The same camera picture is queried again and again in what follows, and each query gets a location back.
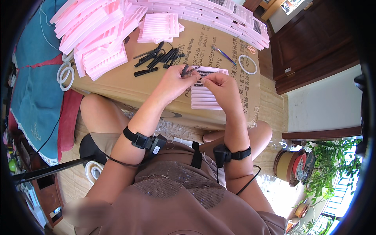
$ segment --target hand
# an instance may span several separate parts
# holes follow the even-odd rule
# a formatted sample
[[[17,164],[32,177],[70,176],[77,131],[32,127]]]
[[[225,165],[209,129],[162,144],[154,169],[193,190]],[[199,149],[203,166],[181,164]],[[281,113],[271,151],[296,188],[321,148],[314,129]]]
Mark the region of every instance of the hand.
[[[212,73],[201,79],[226,114],[243,113],[238,84],[233,77],[223,73]]]
[[[182,64],[168,68],[152,95],[160,97],[169,104],[201,78],[197,71],[193,71],[191,76],[188,74],[182,78],[184,66]]]

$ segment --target label sticker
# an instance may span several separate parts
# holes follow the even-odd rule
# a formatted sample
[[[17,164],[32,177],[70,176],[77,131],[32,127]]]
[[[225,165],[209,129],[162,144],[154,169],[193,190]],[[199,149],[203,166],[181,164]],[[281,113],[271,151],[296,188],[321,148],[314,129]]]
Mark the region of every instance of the label sticker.
[[[161,147],[159,147],[159,146],[155,146],[155,149],[154,149],[154,151],[153,151],[153,153],[154,154],[157,154],[158,152],[159,152],[159,149],[160,149]]]

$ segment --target scissors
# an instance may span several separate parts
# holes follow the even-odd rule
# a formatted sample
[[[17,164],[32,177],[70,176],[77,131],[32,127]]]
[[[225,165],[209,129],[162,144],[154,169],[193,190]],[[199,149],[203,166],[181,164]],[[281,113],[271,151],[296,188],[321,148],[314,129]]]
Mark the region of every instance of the scissors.
[[[246,47],[252,54],[256,54],[256,48],[252,46],[247,46],[244,44],[240,44],[242,47]]]
[[[228,57],[223,51],[221,51],[220,49],[218,49],[218,48],[216,48],[216,47],[214,47],[214,46],[212,46],[212,48],[214,49],[214,50],[217,50],[219,53],[221,53],[224,57],[226,57],[226,59],[228,59],[229,61],[231,61],[231,63],[233,63],[234,65],[236,65],[236,63],[232,60],[232,59],[230,59],[230,57]]]

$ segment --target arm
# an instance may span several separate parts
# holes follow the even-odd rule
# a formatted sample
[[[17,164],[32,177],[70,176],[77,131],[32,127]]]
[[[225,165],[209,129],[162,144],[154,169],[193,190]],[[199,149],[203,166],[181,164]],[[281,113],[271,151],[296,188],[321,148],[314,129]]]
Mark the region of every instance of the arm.
[[[224,131],[226,147],[231,152],[246,150],[250,141],[236,80],[225,74],[216,73],[206,76],[201,82],[214,94],[226,114]],[[252,156],[225,163],[224,171],[227,189],[236,194],[254,177]],[[239,197],[256,211],[274,213],[256,180],[252,181]]]
[[[195,75],[182,79],[180,74],[183,68],[183,65],[179,65],[167,70],[159,85],[130,120],[130,131],[145,136],[153,135],[164,108],[200,78],[196,72]],[[144,155],[145,149],[133,146],[123,134],[111,152],[112,158],[132,165],[140,164]],[[86,197],[113,203],[123,189],[133,183],[136,171],[137,167],[127,167],[109,159]]]

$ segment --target cardboard box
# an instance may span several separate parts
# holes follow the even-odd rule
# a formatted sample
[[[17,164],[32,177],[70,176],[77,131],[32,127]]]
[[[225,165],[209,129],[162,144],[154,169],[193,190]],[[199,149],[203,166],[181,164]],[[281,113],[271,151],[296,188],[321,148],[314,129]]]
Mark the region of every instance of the cardboard box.
[[[240,45],[241,43],[246,44],[245,42],[212,27],[183,19],[179,19],[179,22],[185,27],[185,30],[180,33],[179,38],[173,39],[172,45],[178,47],[180,52],[185,53],[185,57],[176,60],[175,65],[189,64],[227,69],[230,76],[238,82],[244,114],[248,126],[251,127],[257,122],[260,101],[260,73],[259,69],[254,75],[244,73],[238,65],[238,56],[248,55],[259,68],[257,50],[255,54],[250,53],[247,48]],[[76,73],[72,88],[81,94],[93,92],[117,100],[124,104],[122,108],[136,112],[165,73],[163,64],[159,63],[156,66],[159,68],[158,71],[134,77],[133,73],[146,69],[151,60],[135,68],[134,65],[138,63],[139,58],[135,60],[132,58],[153,50],[157,46],[154,43],[137,43],[138,34],[139,29],[137,28],[129,35],[129,40],[125,44],[128,63],[107,72],[95,82],[89,76],[80,78]],[[214,51],[211,48],[212,45],[233,58],[237,66]],[[165,43],[163,49],[168,52],[171,46]],[[252,62],[249,61],[247,64],[249,64],[249,71],[253,72],[255,68]],[[191,109],[190,88],[166,107],[161,119],[204,130],[224,130],[226,123],[226,116],[222,110]]]

